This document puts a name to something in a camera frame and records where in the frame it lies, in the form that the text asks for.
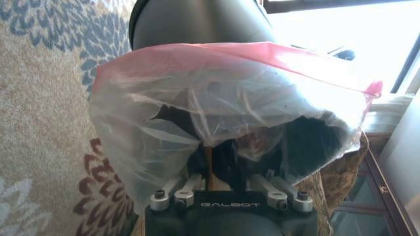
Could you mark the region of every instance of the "clear plastic bag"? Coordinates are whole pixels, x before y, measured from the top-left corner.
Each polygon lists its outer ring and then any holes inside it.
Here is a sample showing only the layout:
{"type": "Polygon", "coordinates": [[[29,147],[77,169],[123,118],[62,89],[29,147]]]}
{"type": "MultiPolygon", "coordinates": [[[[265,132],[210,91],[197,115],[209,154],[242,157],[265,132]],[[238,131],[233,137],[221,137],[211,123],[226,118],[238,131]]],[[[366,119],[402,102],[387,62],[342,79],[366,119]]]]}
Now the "clear plastic bag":
{"type": "Polygon", "coordinates": [[[291,183],[358,148],[382,82],[350,63],[273,43],[219,43],[145,48],[101,66],[91,117],[137,213],[201,143],[237,140],[242,158],[279,159],[291,183]],[[319,156],[299,156],[314,140],[319,156]]]}

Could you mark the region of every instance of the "carpet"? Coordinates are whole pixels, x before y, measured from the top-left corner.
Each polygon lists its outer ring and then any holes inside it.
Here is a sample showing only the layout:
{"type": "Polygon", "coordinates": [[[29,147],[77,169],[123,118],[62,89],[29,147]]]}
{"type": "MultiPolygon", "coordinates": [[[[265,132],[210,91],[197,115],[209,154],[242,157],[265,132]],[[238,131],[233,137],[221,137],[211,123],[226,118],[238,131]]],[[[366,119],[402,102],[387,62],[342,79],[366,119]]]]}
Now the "carpet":
{"type": "Polygon", "coordinates": [[[134,231],[89,115],[95,69],[130,52],[134,3],[0,0],[0,236],[134,231]]]}

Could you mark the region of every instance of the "blue floral pattern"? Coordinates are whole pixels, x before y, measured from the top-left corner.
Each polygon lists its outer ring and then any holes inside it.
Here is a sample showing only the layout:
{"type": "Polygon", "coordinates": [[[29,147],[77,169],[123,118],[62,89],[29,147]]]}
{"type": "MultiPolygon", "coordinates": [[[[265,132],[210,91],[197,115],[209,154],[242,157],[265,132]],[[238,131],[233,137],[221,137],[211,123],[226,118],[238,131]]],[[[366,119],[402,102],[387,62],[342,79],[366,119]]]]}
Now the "blue floral pattern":
{"type": "Polygon", "coordinates": [[[81,53],[81,58],[85,59],[83,85],[87,86],[90,94],[97,77],[97,67],[129,52],[127,22],[114,13],[95,18],[85,35],[85,51],[81,53]]]}
{"type": "Polygon", "coordinates": [[[63,52],[85,49],[82,83],[89,94],[98,65],[130,51],[129,23],[115,13],[98,15],[90,0],[0,0],[0,19],[14,35],[30,37],[35,47],[45,44],[63,52]]]}

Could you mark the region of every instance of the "glass panel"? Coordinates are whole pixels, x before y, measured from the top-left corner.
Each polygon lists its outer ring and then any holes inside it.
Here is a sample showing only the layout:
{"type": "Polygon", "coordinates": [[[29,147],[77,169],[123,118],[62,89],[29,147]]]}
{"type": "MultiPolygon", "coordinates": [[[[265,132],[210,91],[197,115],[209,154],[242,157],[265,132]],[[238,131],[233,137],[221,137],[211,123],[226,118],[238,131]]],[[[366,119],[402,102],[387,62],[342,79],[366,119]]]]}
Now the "glass panel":
{"type": "Polygon", "coordinates": [[[355,185],[345,199],[346,202],[378,205],[375,195],[366,176],[358,176],[355,185]]]}
{"type": "Polygon", "coordinates": [[[369,166],[367,166],[367,163],[363,161],[361,166],[359,166],[359,171],[370,171],[369,170],[369,166]]]}
{"type": "Polygon", "coordinates": [[[338,236],[393,236],[382,215],[337,211],[333,226],[338,236]]]}
{"type": "Polygon", "coordinates": [[[281,43],[351,60],[391,92],[419,36],[420,1],[270,14],[281,43]]]}

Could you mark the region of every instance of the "metal bracket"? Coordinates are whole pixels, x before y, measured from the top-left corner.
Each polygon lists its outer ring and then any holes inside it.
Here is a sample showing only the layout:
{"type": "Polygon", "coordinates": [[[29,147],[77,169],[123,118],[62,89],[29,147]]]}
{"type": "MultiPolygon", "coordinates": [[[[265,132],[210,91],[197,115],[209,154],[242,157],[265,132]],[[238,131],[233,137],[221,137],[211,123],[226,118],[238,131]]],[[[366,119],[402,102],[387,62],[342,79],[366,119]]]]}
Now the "metal bracket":
{"type": "Polygon", "coordinates": [[[253,175],[250,178],[251,189],[262,191],[267,197],[267,204],[275,210],[289,209],[289,196],[283,191],[279,191],[275,186],[262,175],[253,175]]]}
{"type": "Polygon", "coordinates": [[[314,210],[314,200],[306,191],[298,191],[298,189],[281,177],[274,177],[271,183],[278,189],[287,193],[290,203],[297,211],[310,213],[314,210]]]}
{"type": "Polygon", "coordinates": [[[170,180],[166,186],[155,191],[151,196],[151,209],[155,211],[163,211],[170,207],[171,197],[178,189],[181,189],[185,183],[185,177],[182,175],[177,176],[170,180]]]}
{"type": "Polygon", "coordinates": [[[195,203],[195,190],[202,186],[202,175],[191,175],[185,187],[175,192],[175,204],[179,213],[183,213],[186,209],[195,203]]]}

